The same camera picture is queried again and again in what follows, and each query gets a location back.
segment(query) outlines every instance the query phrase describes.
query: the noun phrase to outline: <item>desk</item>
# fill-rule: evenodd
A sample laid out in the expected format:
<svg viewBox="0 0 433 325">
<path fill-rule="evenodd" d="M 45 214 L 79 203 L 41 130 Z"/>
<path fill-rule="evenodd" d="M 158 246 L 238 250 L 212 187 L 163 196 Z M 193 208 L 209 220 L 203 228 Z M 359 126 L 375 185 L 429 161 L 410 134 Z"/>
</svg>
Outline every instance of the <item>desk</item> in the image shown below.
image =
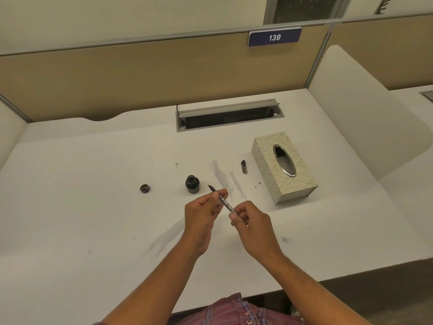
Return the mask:
<svg viewBox="0 0 433 325">
<path fill-rule="evenodd" d="M 200 194 L 208 193 L 206 183 L 218 186 L 212 160 L 234 170 L 246 197 L 271 216 L 284 253 L 316 280 L 433 255 L 307 90 L 218 103 L 268 98 L 280 103 L 284 118 L 176 132 L 175 107 L 164 107 L 105 122 L 30 124 L 0 172 L 2 322 L 89 324 L 104 317 L 174 245 L 157 258 L 145 253 L 196 197 L 185 189 L 187 175 L 202 181 Z M 254 137 L 280 131 L 319 188 L 275 206 L 250 151 Z M 148 194 L 139 190 L 144 183 Z M 236 189 L 229 202 L 242 202 Z M 234 292 L 280 289 L 244 251 L 227 215 L 223 210 L 215 222 L 209 250 L 174 311 Z"/>
</svg>

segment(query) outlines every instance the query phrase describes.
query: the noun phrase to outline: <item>pen barrel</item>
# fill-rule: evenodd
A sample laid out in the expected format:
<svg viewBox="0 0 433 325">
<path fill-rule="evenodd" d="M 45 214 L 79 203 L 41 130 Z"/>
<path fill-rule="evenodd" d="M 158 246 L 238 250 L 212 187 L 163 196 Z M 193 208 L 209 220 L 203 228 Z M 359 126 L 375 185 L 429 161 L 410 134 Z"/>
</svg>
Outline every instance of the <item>pen barrel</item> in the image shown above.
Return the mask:
<svg viewBox="0 0 433 325">
<path fill-rule="evenodd" d="M 231 207 L 231 205 L 229 203 L 227 203 L 227 201 L 222 196 L 219 197 L 219 200 L 221 201 L 221 203 L 223 203 L 223 205 L 225 207 L 227 207 L 227 209 L 230 211 L 230 213 L 236 213 L 235 210 L 233 209 L 233 207 Z"/>
</svg>

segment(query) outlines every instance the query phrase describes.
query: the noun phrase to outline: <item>139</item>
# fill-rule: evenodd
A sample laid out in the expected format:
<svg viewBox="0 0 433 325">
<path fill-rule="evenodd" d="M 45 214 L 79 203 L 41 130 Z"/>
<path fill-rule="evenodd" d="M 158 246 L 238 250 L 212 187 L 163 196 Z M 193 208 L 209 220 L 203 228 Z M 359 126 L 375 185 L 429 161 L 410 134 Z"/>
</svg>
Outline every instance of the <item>139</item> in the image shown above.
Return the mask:
<svg viewBox="0 0 433 325">
<path fill-rule="evenodd" d="M 281 34 L 269 35 L 269 41 L 278 41 L 281 38 Z"/>
</svg>

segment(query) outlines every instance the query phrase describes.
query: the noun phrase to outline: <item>tissue box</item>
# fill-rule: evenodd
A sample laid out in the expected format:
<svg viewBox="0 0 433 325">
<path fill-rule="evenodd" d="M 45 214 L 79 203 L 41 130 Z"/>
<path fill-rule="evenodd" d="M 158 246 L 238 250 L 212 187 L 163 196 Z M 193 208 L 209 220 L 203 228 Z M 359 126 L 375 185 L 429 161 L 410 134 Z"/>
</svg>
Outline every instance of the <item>tissue box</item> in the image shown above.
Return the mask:
<svg viewBox="0 0 433 325">
<path fill-rule="evenodd" d="M 254 138 L 251 153 L 274 204 L 308 196 L 318 187 L 286 132 Z"/>
</svg>

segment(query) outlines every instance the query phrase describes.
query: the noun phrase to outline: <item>glass panel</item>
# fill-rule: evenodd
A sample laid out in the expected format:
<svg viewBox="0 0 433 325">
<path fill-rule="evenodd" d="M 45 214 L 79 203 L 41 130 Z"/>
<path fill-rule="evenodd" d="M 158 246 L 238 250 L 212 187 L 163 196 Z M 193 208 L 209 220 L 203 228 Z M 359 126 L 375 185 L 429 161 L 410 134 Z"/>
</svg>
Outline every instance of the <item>glass panel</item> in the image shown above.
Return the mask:
<svg viewBox="0 0 433 325">
<path fill-rule="evenodd" d="M 278 0 L 274 24 L 328 19 L 337 0 Z"/>
</svg>

